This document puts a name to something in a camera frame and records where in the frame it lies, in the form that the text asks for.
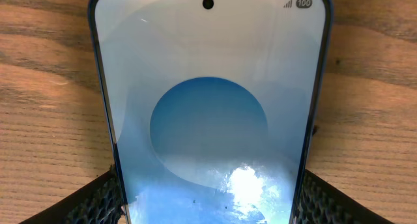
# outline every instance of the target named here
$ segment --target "smartphone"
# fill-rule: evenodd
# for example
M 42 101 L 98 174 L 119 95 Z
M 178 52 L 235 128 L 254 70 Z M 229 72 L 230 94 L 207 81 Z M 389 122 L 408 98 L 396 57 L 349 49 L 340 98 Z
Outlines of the smartphone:
M 128 223 L 292 223 L 330 0 L 91 0 Z

